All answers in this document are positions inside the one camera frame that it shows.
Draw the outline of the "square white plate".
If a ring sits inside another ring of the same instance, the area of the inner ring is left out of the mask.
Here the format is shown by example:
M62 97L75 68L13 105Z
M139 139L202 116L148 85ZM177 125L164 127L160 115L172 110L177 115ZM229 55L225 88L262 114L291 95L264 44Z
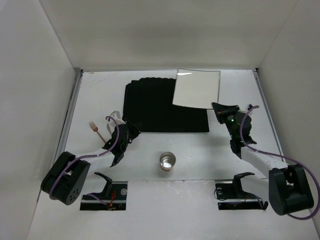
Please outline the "square white plate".
M219 101L220 78L217 70L178 69L172 104L211 110Z

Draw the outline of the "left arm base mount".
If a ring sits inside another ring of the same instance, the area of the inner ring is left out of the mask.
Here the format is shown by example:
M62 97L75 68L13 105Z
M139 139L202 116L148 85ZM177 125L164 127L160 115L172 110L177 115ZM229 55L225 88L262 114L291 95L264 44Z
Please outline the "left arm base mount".
M95 172L85 181L81 192L81 211L125 211L127 207L128 182L113 181Z

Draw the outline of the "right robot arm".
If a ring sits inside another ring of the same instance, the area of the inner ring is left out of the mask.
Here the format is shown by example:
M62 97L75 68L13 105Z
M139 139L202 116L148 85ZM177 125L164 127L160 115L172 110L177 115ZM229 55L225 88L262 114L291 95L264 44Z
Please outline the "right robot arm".
M258 169L264 179L255 177L252 172L239 173L233 178L233 185L238 192L243 187L250 193L263 197L279 215L293 216L293 213L313 209L313 212L300 220L313 218L320 210L320 204L314 198L306 174L313 179L315 186L320 184L312 171L303 163L290 159L292 165L283 162L285 156L254 148L256 142L250 136L252 128L250 114L258 105L249 105L242 111L237 105L212 103L212 108L220 124L226 125L230 135L232 152L243 161Z

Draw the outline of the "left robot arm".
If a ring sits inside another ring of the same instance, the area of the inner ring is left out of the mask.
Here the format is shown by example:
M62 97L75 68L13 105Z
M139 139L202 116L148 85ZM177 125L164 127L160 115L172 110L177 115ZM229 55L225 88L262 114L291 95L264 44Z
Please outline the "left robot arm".
M91 163L87 159L99 158L112 153L111 167L115 167L124 157L129 144L141 133L141 125L129 120L107 116L107 130L111 138L102 147L104 152L75 156L64 151L57 158L42 180L40 189L52 200L71 205L79 197L86 181Z

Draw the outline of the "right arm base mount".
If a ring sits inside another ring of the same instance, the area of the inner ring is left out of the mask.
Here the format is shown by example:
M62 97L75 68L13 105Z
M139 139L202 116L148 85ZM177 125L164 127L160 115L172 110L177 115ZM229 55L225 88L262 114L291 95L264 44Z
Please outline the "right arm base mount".
M254 176L252 172L236 174L232 180L215 181L214 197L217 206L222 210L262 210L265 211L269 203L253 193L246 192L242 188L241 180L248 176Z

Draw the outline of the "metal cup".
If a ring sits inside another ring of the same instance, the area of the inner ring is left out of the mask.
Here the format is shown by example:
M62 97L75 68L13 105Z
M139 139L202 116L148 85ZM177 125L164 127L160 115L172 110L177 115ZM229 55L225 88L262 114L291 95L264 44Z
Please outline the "metal cup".
M164 152L159 157L160 168L165 172L170 172L176 164L176 156L172 152Z

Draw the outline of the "black cloth placemat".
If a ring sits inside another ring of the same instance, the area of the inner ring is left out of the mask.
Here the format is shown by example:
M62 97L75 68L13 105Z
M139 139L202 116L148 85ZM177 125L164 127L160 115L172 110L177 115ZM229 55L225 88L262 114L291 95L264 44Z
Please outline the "black cloth placemat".
M173 104L176 79L145 77L125 86L123 119L144 133L208 133L205 109Z

